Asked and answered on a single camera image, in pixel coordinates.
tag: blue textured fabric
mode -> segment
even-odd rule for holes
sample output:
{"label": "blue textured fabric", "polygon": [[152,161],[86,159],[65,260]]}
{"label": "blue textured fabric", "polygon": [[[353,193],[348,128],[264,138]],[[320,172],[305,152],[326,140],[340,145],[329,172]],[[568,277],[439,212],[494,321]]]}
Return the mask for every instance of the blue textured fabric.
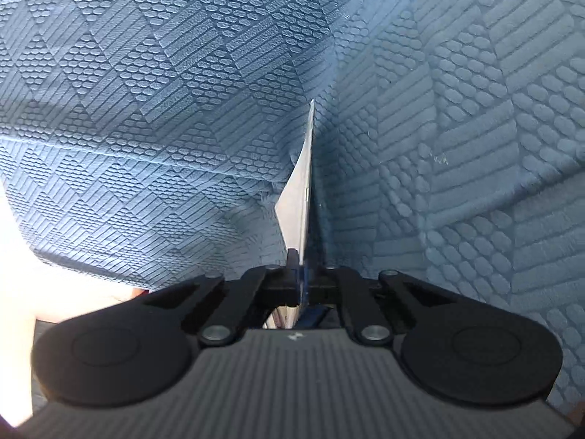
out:
{"label": "blue textured fabric", "polygon": [[42,259],[143,287],[313,240],[546,325],[585,391],[585,0],[0,0],[0,170]]}

